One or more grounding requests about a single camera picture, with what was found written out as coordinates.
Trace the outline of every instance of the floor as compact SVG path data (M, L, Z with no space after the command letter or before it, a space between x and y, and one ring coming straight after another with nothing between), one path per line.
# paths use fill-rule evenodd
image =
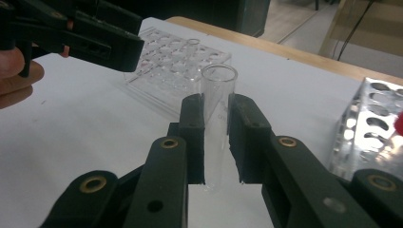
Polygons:
M313 0L271 0L260 39L318 54L337 7L320 0L315 11ZM340 61L403 78L402 56L349 44Z

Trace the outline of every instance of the black cable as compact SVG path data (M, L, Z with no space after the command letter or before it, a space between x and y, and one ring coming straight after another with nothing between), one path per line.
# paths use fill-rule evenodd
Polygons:
M349 36L347 37L346 41L344 41L343 47L341 48L340 53L338 54L338 58L337 60L340 61L340 57L341 54L343 54L344 49L346 48L346 46L349 44L350 39L352 38L353 34L356 31L356 28L358 28L359 24L361 24L362 19L364 18L365 14L367 13L367 11L370 9L371 5L373 4L374 0L370 0L370 2L368 3L367 8L365 9L365 11L362 13L361 17L358 19L358 21L356 22L355 26L353 27L352 31L350 32Z

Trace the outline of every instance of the table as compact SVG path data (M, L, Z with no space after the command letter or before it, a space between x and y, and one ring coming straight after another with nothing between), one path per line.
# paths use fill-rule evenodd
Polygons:
M236 92L255 100L278 135L302 140L326 164L336 121L364 76L394 77L175 17L144 20L229 51ZM74 58L37 60L45 78L24 102L0 111L0 227L37 227L66 187L92 170L121 177L142 165L177 119L137 99L122 72ZM241 185L229 151L222 189L189 187L189 227L273 227L260 185Z

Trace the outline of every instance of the black cabinet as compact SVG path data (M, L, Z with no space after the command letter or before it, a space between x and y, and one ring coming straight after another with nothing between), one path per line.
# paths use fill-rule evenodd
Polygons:
M264 32L270 0L110 0L143 18L183 16L252 36Z

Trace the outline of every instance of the table surface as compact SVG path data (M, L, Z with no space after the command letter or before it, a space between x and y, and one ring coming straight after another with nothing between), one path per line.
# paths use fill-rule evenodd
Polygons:
M236 92L255 100L277 135L302 140L326 164L336 122L363 76L394 77L348 66L253 37L187 20L144 20L185 39L231 52ZM50 54L31 97L0 111L0 227L37 227L77 177L108 170L118 177L142 165L166 134L167 115L130 90L122 72ZM189 186L189 227L273 227L261 186L238 183L229 151L221 190Z

